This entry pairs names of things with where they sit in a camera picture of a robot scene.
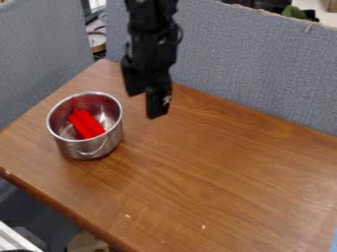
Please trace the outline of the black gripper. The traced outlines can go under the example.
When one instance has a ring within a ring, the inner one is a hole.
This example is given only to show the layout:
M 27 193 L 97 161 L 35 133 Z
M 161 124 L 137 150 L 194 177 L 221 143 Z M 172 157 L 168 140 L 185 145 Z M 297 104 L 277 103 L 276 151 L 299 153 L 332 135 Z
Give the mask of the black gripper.
M 168 71 L 177 62 L 181 27 L 174 16 L 180 0 L 126 0 L 127 33 L 122 71 L 129 96 L 146 89 L 146 116 L 154 119 L 169 113 L 173 99 L 168 74 L 152 78 L 145 74 Z

